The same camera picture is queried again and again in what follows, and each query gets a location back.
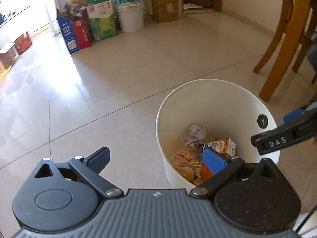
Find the green cardboard box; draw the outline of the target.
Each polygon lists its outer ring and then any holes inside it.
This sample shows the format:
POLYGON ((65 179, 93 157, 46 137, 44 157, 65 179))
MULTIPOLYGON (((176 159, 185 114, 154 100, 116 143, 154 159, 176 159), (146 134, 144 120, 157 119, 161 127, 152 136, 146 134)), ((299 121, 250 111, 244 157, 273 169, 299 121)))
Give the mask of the green cardboard box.
POLYGON ((85 5, 95 41, 106 40, 117 35, 111 0, 87 0, 85 5))

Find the blue cardboard box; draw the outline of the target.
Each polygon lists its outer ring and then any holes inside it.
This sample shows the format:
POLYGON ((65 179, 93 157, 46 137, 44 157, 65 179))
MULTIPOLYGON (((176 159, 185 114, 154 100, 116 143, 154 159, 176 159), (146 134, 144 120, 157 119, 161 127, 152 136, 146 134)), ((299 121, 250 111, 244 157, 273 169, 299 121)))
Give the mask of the blue cardboard box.
POLYGON ((69 53, 72 54, 79 51, 79 44, 76 40, 71 20, 67 17, 57 17, 57 22, 59 23, 59 27, 69 53))

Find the wooden chair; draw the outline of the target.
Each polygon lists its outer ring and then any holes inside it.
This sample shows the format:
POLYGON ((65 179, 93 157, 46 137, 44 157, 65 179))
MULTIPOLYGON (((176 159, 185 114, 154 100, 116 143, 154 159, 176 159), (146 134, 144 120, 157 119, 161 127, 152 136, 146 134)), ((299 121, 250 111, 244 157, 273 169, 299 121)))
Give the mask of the wooden chair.
POLYGON ((253 72, 258 73, 270 60, 281 38, 281 49, 273 67, 262 87, 259 97, 267 102, 284 77, 293 57, 301 46, 292 67, 296 73, 301 66, 305 53, 312 44, 312 35, 316 31, 316 0, 283 0, 279 23, 272 41, 253 72))

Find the brown cardboard box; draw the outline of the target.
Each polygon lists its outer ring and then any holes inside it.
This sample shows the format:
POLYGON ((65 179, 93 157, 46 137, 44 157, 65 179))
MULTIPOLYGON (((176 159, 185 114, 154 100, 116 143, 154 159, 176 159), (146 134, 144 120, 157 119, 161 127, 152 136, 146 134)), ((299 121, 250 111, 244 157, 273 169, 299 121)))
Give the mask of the brown cardboard box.
POLYGON ((174 22, 180 19, 180 0, 151 0, 153 20, 156 23, 174 22))

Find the white tissue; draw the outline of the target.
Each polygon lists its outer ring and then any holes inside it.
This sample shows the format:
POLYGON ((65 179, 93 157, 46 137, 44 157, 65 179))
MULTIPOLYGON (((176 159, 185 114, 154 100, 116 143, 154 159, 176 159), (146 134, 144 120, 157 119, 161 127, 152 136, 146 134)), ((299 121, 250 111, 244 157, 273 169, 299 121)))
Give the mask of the white tissue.
POLYGON ((205 145, 215 140, 216 137, 210 135, 188 135, 186 137, 179 138, 180 143, 182 143, 185 147, 189 147, 198 152, 203 152, 205 145))

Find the red storage box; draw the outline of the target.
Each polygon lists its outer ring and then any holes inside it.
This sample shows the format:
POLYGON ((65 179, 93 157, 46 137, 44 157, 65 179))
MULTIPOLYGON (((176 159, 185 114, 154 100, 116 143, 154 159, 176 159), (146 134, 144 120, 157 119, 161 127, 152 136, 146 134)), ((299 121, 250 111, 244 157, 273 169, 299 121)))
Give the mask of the red storage box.
POLYGON ((14 41, 14 46, 19 55, 23 54, 32 46, 32 40, 28 32, 23 33, 14 41))

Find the lilac paper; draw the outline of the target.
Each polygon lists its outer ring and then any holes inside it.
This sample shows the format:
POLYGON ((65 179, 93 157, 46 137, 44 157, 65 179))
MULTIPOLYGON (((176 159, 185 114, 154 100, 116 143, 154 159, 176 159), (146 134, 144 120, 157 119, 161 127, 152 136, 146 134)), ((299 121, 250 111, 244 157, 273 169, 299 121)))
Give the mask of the lilac paper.
POLYGON ((192 125, 189 130, 189 135, 195 140, 202 140, 205 139, 207 136, 206 129, 199 125, 192 125))

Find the clear plastic bag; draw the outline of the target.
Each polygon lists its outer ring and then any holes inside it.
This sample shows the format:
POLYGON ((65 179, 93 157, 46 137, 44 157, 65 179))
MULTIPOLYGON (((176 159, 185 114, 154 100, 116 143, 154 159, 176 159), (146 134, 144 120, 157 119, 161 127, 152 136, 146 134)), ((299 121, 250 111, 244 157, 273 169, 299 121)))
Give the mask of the clear plastic bag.
POLYGON ((169 163, 188 182, 201 184, 201 170, 204 166, 202 153, 192 147, 183 147, 169 157, 169 163))

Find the white plastic trash bin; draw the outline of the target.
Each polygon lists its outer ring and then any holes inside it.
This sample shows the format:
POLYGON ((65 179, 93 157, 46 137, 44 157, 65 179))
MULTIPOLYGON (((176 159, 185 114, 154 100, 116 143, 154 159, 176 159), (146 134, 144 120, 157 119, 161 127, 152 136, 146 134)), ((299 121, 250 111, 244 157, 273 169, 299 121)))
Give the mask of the white plastic trash bin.
POLYGON ((232 139, 236 155, 247 163, 262 159, 250 138, 277 127, 265 104, 234 83, 202 79, 179 86, 164 99, 156 118, 158 147, 173 189, 194 188, 169 163, 169 157, 181 149, 180 140, 189 134, 192 125, 206 129, 206 141, 232 139))

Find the white plastic bucket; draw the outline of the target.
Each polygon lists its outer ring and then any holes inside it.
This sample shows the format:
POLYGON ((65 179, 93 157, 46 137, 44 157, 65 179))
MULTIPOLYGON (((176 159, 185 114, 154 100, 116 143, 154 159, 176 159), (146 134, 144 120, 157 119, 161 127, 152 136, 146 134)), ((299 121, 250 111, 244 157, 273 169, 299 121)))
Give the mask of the white plastic bucket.
POLYGON ((119 18, 121 30, 124 33, 133 33, 144 28, 144 3, 117 4, 115 11, 119 18))

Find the red cardboard box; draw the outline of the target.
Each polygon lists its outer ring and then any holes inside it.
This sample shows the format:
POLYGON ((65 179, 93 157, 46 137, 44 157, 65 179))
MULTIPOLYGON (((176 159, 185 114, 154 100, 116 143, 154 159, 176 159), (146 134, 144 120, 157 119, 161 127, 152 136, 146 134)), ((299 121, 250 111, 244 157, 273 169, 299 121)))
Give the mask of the red cardboard box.
POLYGON ((91 47, 93 36, 91 35, 90 27, 84 19, 72 21, 72 27, 75 33, 79 49, 91 47))

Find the orange peel half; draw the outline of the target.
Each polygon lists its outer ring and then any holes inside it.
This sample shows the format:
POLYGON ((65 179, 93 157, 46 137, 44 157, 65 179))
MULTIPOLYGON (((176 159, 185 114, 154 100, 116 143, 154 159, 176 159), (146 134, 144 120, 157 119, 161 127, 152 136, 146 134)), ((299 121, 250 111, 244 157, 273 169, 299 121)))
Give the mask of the orange peel half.
POLYGON ((214 174, 210 171, 210 169, 208 169, 208 167, 206 167, 206 165, 202 166, 200 175, 201 175, 201 180, 203 182, 207 181, 208 179, 214 176, 214 174))

